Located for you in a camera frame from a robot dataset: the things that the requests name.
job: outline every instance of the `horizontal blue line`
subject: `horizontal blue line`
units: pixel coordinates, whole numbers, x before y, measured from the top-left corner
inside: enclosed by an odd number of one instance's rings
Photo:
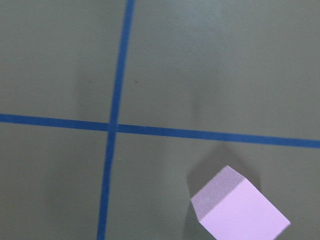
[[[68,129],[94,130],[94,131],[103,131],[103,132],[108,132],[108,126],[109,126],[108,123],[104,123],[104,122],[67,120],[67,119],[59,119],[59,118],[10,115],[10,114],[1,114],[1,113],[0,113],[0,122],[11,123],[11,124],[26,124],[26,125],[35,125],[35,126],[68,128]],[[248,135],[248,134],[225,133],[225,132],[214,132],[214,131],[198,131],[198,130],[186,130],[186,129],[176,129],[176,128],[165,128],[165,127],[127,125],[127,124],[118,124],[116,131],[118,133],[125,133],[125,134],[141,134],[141,135],[153,135],[153,136],[163,136],[163,137],[203,139],[203,140],[215,140],[215,141],[225,141],[225,142],[279,145],[279,146],[315,148],[315,149],[320,148],[320,140],[301,139],[301,138]]]
[[[26,124],[35,126],[47,126],[67,129],[83,129],[94,131],[108,131],[108,123],[94,121],[67,120],[59,118],[38,117],[38,116],[21,116],[11,114],[1,114],[0,122],[11,124]]]
[[[153,126],[137,126],[137,125],[119,124],[117,132],[127,133],[127,134],[142,134],[142,135],[153,135],[153,136],[164,136],[164,137],[175,137],[175,138],[216,140],[216,141],[237,142],[237,143],[279,145],[279,146],[317,148],[317,149],[320,148],[320,140],[247,135],[247,134],[225,133],[225,132],[214,132],[214,131],[185,130],[185,129],[153,127]]]

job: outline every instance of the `block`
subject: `block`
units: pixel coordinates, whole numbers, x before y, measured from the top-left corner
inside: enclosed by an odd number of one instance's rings
[[[244,176],[225,166],[192,198],[198,221],[217,240],[274,240],[289,220]]]

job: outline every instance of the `vertical blue line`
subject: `vertical blue line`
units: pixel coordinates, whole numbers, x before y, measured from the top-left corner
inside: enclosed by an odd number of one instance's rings
[[[100,199],[99,220],[97,229],[97,240],[105,240],[107,215],[110,192],[111,168],[113,163],[116,134],[118,125],[119,108],[121,101],[122,85],[126,67],[126,57],[130,37],[130,28],[132,16],[134,11],[135,0],[127,0],[124,14],[124,21],[122,26],[121,41],[119,47],[119,54],[117,59],[117,67],[115,73],[115,81],[113,87],[112,105],[110,112],[110,120],[108,126],[108,138],[105,151],[105,162],[102,179],[102,191]]]

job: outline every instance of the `blue line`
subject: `blue line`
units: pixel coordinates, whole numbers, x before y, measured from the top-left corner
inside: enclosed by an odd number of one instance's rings
[[[108,138],[105,151],[105,163],[102,179],[102,191],[100,199],[100,211],[97,229],[97,240],[104,240],[107,227],[107,215],[109,204],[109,192],[110,192],[110,178],[111,168],[114,158],[117,125],[119,117],[119,108],[121,101],[121,92],[123,86],[124,73],[126,68],[126,57],[129,45],[130,29],[132,23],[132,16],[134,11],[135,0],[127,0],[125,7],[125,14],[123,20],[121,42],[119,47],[119,54],[117,60],[116,74],[113,87],[112,105],[110,113],[110,121],[108,128]]]
[[[250,143],[250,144],[265,144],[265,145],[279,145],[289,147],[302,147],[302,148],[320,148],[320,140],[300,139],[300,138],[287,138],[275,136],[259,136],[237,133],[225,133],[214,131],[197,131],[185,130],[175,128],[163,128],[153,126],[137,126],[119,124],[118,133],[127,134],[142,134],[164,137],[188,138],[188,139],[203,139],[203,140],[216,140],[225,142],[237,143]]]
[[[67,129],[84,129],[95,131],[108,131],[108,123],[94,121],[67,120],[59,118],[21,116],[11,114],[1,114],[0,122],[10,124],[25,124],[35,126],[57,127]]]

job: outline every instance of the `gray tile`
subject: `gray tile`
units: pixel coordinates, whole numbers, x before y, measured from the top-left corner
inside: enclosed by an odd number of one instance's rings
[[[0,112],[109,121],[124,7],[2,0]]]
[[[106,132],[0,123],[0,239],[96,239]]]
[[[137,1],[120,122],[318,139],[317,1]]]
[[[320,236],[319,150],[119,134],[112,168],[107,239],[213,239],[190,206],[188,177],[208,164],[233,164],[290,221],[279,240]]]

